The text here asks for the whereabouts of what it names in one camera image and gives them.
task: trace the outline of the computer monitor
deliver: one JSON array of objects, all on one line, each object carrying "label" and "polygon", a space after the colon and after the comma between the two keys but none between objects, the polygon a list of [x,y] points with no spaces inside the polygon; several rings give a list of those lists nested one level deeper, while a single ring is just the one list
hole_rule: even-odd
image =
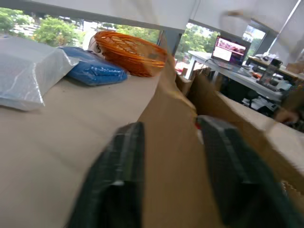
[{"label": "computer monitor", "polygon": [[242,66],[249,46],[247,42],[239,42],[236,39],[218,36],[213,48],[212,58]]}]

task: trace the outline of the blue package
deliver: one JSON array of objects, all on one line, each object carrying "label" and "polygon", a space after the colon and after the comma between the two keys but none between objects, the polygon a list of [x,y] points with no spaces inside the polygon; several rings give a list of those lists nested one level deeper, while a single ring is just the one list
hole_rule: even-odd
[{"label": "blue package", "polygon": [[79,47],[60,47],[69,57],[78,58],[79,64],[67,76],[89,86],[113,84],[127,79],[127,72],[119,66],[84,51]]}]

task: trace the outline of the laptop screen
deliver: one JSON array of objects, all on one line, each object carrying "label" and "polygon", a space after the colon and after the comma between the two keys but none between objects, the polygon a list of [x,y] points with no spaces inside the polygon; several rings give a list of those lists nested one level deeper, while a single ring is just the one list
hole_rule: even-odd
[{"label": "laptop screen", "polygon": [[224,37],[218,36],[212,57],[241,66],[245,57],[246,47]]}]

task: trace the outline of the black object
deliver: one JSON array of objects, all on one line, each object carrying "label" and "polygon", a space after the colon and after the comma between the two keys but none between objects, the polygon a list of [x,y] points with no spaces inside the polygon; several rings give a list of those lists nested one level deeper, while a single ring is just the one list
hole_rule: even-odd
[{"label": "black object", "polygon": [[90,168],[67,228],[140,228],[144,127],[120,128]]},{"label": "black object", "polygon": [[232,228],[303,228],[304,220],[271,170],[224,121],[199,116],[209,178],[223,222]]}]

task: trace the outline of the beige table surface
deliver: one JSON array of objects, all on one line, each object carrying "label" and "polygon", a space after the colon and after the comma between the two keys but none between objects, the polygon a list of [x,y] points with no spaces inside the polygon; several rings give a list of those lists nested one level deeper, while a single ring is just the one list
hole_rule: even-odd
[{"label": "beige table surface", "polygon": [[46,107],[0,106],[0,227],[62,228],[93,160],[115,130],[136,122],[158,76],[87,87],[62,79]]},{"label": "beige table surface", "polygon": [[[273,123],[271,118],[230,100],[223,95],[221,95],[221,97],[236,113],[248,122],[251,122],[257,129],[265,130],[267,125]],[[282,123],[277,123],[266,136],[274,148],[304,176],[304,133],[298,132]]]}]

